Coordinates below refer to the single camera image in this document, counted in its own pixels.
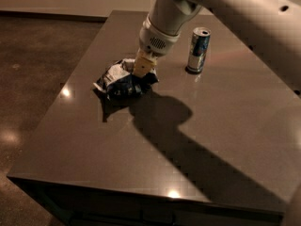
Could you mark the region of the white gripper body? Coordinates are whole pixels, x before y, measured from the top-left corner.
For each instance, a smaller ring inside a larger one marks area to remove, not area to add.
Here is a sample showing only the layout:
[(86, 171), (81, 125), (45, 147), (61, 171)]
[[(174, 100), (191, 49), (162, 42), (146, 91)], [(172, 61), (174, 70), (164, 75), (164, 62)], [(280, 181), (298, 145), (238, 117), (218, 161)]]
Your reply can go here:
[(158, 57), (162, 57), (169, 52), (179, 37), (179, 35), (170, 36), (161, 32), (147, 17), (139, 32), (139, 46), (146, 53), (153, 53)]

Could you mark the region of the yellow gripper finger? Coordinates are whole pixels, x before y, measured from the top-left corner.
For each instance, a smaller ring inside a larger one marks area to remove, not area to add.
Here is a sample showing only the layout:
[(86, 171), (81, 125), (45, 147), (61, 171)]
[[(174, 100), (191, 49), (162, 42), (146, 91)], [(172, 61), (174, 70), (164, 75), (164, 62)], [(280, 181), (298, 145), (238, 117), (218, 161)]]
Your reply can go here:
[(138, 50), (135, 58), (133, 75), (142, 78), (157, 65), (157, 56), (153, 53), (147, 53), (141, 49)]

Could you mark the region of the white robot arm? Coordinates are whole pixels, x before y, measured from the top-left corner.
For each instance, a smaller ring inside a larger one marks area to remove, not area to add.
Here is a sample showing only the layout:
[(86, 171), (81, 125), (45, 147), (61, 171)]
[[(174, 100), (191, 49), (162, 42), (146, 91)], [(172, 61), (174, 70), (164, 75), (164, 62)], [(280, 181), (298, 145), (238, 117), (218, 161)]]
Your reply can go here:
[(134, 75), (153, 69), (202, 8), (300, 94), (301, 7), (289, 0), (156, 0), (140, 30)]

